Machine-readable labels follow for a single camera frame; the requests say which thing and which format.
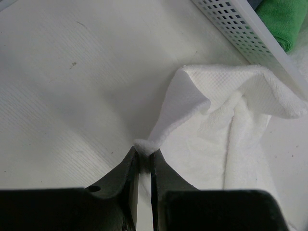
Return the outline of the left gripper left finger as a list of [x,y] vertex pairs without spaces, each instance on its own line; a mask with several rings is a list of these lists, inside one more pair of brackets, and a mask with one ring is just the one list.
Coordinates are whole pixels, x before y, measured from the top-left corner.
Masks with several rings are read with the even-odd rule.
[[131,147],[110,172],[86,188],[2,190],[2,231],[134,231],[139,157]]

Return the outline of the white towel pile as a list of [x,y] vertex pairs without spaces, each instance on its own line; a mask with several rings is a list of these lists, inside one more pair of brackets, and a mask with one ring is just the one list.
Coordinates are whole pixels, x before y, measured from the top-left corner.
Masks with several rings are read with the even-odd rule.
[[261,138],[272,116],[307,112],[304,100],[259,65],[187,65],[176,71],[149,137],[134,145],[145,164],[161,151],[195,188],[262,189],[277,197]]

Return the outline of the dark blue towel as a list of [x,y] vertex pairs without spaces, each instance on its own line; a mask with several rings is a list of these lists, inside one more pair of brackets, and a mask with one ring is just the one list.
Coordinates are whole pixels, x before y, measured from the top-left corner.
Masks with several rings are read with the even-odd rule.
[[263,0],[247,0],[253,9],[256,9]]

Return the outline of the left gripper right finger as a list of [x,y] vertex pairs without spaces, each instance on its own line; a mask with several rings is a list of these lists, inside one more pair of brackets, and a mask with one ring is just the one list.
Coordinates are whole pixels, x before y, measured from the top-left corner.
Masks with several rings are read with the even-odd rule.
[[155,231],[287,231],[276,200],[262,190],[199,190],[161,151],[150,155]]

